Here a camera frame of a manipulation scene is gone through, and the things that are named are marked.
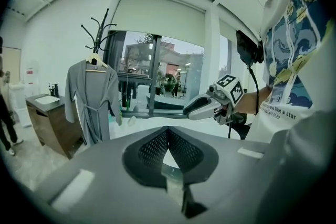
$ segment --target sink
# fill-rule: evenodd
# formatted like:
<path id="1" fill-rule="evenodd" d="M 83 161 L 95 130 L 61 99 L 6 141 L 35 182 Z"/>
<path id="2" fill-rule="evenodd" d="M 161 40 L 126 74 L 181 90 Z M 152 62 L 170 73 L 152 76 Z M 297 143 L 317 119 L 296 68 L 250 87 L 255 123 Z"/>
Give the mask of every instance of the sink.
<path id="1" fill-rule="evenodd" d="M 50 95 L 43 96 L 41 98 L 35 99 L 35 101 L 39 102 L 40 104 L 50 104 L 50 103 L 56 102 L 58 100 L 59 100 L 59 98 L 54 97 L 54 96 L 50 96 Z"/>

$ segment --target gray bathrobe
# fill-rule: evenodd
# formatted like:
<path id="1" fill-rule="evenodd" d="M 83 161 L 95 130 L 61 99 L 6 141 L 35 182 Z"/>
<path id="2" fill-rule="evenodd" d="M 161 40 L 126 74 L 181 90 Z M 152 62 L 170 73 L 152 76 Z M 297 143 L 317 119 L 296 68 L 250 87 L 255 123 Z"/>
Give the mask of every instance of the gray bathrobe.
<path id="1" fill-rule="evenodd" d="M 86 72 L 86 69 L 102 70 Z M 110 139 L 109 105 L 121 125 L 121 112 L 118 100 L 118 75 L 108 66 L 94 66 L 85 60 L 69 68 L 65 89 L 65 114 L 69 122 L 74 122 L 71 102 L 77 96 L 78 113 L 88 145 Z"/>

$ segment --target black coat rack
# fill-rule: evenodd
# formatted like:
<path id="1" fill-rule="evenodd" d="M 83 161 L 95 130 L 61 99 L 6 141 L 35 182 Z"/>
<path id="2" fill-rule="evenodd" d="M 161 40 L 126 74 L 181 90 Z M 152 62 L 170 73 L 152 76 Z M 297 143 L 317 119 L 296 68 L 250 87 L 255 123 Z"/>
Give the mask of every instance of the black coat rack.
<path id="1" fill-rule="evenodd" d="M 111 26 L 111 25 L 116 25 L 116 24 L 108 24 L 108 25 L 105 25 L 105 20 L 106 20 L 106 17 L 107 17 L 107 14 L 109 12 L 109 9 L 106 10 L 106 13 L 105 13 L 105 16 L 104 16 L 104 19 L 103 21 L 101 22 L 101 24 L 94 18 L 91 17 L 91 20 L 94 20 L 97 22 L 98 24 L 98 32 L 97 32 L 97 36 L 96 36 L 96 40 L 94 40 L 92 34 L 90 34 L 89 31 L 87 31 L 87 29 L 84 27 L 84 25 L 81 25 L 81 27 L 90 35 L 90 37 L 92 38 L 92 41 L 93 41 L 93 47 L 89 47 L 89 46 L 85 46 L 86 48 L 89 48 L 89 49 L 93 49 L 93 53 L 94 54 L 97 54 L 99 50 L 102 50 L 102 51 L 106 51 L 106 50 L 103 50 L 102 48 L 100 48 L 100 45 L 101 43 L 107 39 L 108 37 L 111 37 L 113 35 L 115 35 L 117 33 L 117 31 L 113 32 L 111 35 L 107 35 L 106 37 L 104 37 L 103 39 L 101 39 L 102 35 L 103 35 L 103 32 L 105 30 L 106 27 L 108 26 Z M 97 64 L 97 60 L 95 59 L 92 59 L 92 64 L 93 65 L 96 65 Z"/>

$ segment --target white sneaker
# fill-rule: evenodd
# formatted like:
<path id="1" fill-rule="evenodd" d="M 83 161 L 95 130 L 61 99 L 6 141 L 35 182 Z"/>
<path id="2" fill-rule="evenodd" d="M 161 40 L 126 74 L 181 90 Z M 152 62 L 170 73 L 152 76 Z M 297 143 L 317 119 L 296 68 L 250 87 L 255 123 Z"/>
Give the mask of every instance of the white sneaker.
<path id="1" fill-rule="evenodd" d="M 8 153 L 11 154 L 11 156 L 14 156 L 14 155 L 15 155 L 15 151 L 14 151 L 14 149 L 12 149 L 12 148 L 10 148 L 10 149 L 8 150 Z"/>
<path id="2" fill-rule="evenodd" d="M 13 143 L 13 146 L 21 144 L 22 142 L 23 142 L 23 139 L 18 139 L 18 140 L 16 140 L 15 143 Z"/>

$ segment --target graphic print shirt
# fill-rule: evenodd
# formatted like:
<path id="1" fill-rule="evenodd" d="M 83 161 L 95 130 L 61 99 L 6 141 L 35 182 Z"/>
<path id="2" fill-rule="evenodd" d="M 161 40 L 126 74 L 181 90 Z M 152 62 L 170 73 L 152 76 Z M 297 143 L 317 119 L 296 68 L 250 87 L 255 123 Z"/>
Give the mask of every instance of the graphic print shirt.
<path id="1" fill-rule="evenodd" d="M 290 129 L 314 112 L 298 72 L 323 46 L 333 20 L 321 0 L 269 0 L 262 24 L 264 81 L 272 91 L 246 139 L 269 143 L 276 132 Z"/>

